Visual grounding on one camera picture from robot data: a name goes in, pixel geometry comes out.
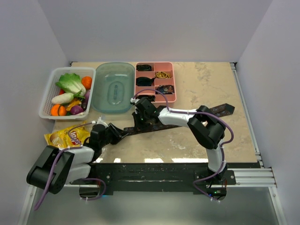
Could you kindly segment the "yellow rolled tie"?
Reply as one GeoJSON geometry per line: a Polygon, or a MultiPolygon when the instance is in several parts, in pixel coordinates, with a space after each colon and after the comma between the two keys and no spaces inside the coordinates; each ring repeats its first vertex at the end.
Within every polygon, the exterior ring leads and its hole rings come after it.
{"type": "Polygon", "coordinates": [[[172,76],[169,73],[159,71],[155,73],[155,78],[157,79],[170,79],[172,76]]]}

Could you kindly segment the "brown floral necktie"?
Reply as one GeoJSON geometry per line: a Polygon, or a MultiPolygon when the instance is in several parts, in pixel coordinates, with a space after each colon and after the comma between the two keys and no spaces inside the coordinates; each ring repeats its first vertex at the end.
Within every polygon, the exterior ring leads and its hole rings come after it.
{"type": "MultiPolygon", "coordinates": [[[[230,104],[221,104],[215,107],[210,108],[210,110],[213,112],[213,114],[217,117],[224,117],[228,115],[232,115],[234,113],[235,107],[230,104]]],[[[124,131],[128,132],[128,135],[137,135],[142,133],[149,133],[149,132],[155,132],[155,131],[161,131],[161,130],[168,130],[172,128],[179,128],[179,126],[176,125],[163,125],[161,122],[158,122],[156,125],[148,128],[143,129],[142,131],[134,131],[134,127],[125,127],[124,131]]]]}

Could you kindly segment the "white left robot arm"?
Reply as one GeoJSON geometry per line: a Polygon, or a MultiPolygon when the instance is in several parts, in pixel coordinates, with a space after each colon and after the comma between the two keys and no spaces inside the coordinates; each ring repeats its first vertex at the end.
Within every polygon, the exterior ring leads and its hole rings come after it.
{"type": "Polygon", "coordinates": [[[26,182],[57,194],[65,184],[82,179],[92,184],[97,179],[97,172],[91,169],[94,162],[106,145],[116,145],[128,136],[128,132],[113,124],[95,124],[90,136],[83,144],[59,149],[47,145],[30,169],[26,182]]]}

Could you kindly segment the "black rolled tie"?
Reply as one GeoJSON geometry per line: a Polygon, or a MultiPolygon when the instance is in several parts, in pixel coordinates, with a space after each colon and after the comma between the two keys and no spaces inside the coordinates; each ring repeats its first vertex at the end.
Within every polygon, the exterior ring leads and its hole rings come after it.
{"type": "Polygon", "coordinates": [[[141,72],[148,72],[152,71],[152,66],[149,64],[140,64],[136,66],[136,70],[141,72]]]}
{"type": "Polygon", "coordinates": [[[138,96],[136,97],[136,99],[142,99],[142,98],[146,98],[146,99],[148,99],[150,102],[155,102],[155,100],[156,100],[155,95],[138,95],[138,96]]]}

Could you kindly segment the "yellow chips bag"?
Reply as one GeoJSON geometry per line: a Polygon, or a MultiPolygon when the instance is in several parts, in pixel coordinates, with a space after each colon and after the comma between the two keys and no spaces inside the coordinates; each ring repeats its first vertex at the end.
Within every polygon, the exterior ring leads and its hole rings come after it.
{"type": "Polygon", "coordinates": [[[56,148],[66,148],[66,147],[79,147],[84,141],[90,136],[90,133],[85,128],[92,123],[84,123],[79,125],[73,125],[51,134],[45,134],[44,138],[47,145],[54,146],[56,148]]]}

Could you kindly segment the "yellow toy pepper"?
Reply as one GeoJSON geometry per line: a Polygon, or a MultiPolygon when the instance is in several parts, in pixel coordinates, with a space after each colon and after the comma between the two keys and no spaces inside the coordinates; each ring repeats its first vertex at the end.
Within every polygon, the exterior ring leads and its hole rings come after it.
{"type": "Polygon", "coordinates": [[[80,105],[80,104],[81,104],[81,101],[78,100],[77,98],[74,98],[74,99],[67,105],[66,111],[69,112],[73,106],[75,106],[75,105],[80,105]]]}

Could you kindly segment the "black rolled tie bottom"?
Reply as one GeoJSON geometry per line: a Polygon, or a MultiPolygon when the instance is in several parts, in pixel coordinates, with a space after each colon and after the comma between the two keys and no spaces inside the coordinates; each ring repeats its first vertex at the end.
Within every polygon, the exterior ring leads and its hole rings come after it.
{"type": "Polygon", "coordinates": [[[156,100],[155,95],[138,95],[138,96],[136,97],[136,99],[142,99],[142,98],[146,98],[146,99],[148,99],[150,102],[155,102],[155,100],[156,100]]]}

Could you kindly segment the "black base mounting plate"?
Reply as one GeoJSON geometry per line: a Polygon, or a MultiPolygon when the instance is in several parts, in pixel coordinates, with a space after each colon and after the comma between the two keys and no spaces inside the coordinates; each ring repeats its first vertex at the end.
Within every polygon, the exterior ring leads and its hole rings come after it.
{"type": "Polygon", "coordinates": [[[225,169],[210,178],[207,163],[93,163],[86,180],[74,181],[80,185],[82,197],[115,192],[190,192],[221,201],[227,187],[236,184],[235,174],[225,169]]]}

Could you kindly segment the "orange toy pumpkin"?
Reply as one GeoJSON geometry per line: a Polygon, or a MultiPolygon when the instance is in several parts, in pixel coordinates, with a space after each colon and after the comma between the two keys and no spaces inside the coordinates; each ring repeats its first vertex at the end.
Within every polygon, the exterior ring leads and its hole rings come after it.
{"type": "Polygon", "coordinates": [[[51,116],[66,116],[67,111],[63,105],[54,105],[51,108],[51,116]]]}

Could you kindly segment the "aluminium frame rail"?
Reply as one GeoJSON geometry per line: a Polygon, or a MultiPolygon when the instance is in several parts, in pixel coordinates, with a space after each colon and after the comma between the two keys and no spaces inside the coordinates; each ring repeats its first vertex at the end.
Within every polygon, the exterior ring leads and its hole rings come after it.
{"type": "Polygon", "coordinates": [[[274,172],[272,168],[265,168],[263,164],[263,159],[261,156],[261,153],[259,151],[257,141],[255,138],[253,126],[251,124],[250,116],[248,113],[247,105],[242,93],[241,85],[238,79],[237,69],[236,69],[236,62],[231,62],[230,66],[233,72],[233,76],[237,85],[237,89],[240,95],[240,99],[242,102],[242,106],[245,112],[247,124],[249,127],[251,139],[255,148],[255,156],[257,159],[257,162],[260,164],[259,168],[241,168],[241,169],[234,169],[234,171],[237,173],[237,184],[236,187],[241,188],[267,188],[269,195],[270,195],[270,205],[273,206],[275,215],[277,218],[277,221],[280,225],[286,225],[287,220],[285,218],[284,209],[282,207],[279,195],[278,195],[278,189],[277,189],[277,183],[275,180],[274,172]]]}

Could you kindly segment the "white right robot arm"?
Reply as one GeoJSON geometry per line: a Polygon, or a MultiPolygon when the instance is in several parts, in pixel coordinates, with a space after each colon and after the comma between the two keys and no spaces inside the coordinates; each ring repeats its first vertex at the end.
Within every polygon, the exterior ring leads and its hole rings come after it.
{"type": "Polygon", "coordinates": [[[225,179],[225,157],[221,144],[225,136],[225,125],[212,114],[212,111],[200,106],[193,110],[176,110],[167,106],[155,107],[147,98],[130,100],[135,106],[133,113],[135,129],[146,130],[151,125],[174,125],[189,128],[207,151],[209,179],[220,184],[225,179]]]}

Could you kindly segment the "dark patterned rolled tie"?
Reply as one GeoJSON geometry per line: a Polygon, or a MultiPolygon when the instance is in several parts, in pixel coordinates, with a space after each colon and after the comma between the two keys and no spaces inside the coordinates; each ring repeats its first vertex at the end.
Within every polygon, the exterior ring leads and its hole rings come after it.
{"type": "Polygon", "coordinates": [[[161,92],[164,95],[167,94],[174,94],[175,93],[175,89],[173,85],[159,85],[156,88],[157,91],[161,92]]]}

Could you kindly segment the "black rolled belt middle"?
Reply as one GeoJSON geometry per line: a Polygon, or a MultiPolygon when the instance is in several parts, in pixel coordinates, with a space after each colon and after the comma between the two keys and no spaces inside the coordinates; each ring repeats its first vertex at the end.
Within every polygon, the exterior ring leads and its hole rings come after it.
{"type": "Polygon", "coordinates": [[[151,86],[155,81],[155,77],[154,78],[148,78],[148,77],[138,77],[136,79],[136,86],[151,86]]]}

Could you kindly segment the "purple toy eggplant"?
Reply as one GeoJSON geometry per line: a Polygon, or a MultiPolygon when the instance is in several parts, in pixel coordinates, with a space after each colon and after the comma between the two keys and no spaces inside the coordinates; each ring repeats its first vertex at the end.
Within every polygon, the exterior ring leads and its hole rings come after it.
{"type": "Polygon", "coordinates": [[[89,98],[90,98],[90,90],[88,90],[85,95],[84,98],[82,99],[82,104],[81,107],[82,109],[85,111],[89,102],[89,98]]]}

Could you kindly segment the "toy cabbage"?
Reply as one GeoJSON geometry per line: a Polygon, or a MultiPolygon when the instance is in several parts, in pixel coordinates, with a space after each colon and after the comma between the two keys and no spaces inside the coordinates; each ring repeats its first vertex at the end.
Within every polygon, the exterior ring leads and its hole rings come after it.
{"type": "Polygon", "coordinates": [[[84,96],[86,93],[86,88],[82,85],[80,76],[75,73],[61,75],[56,82],[56,86],[75,96],[84,96]]]}

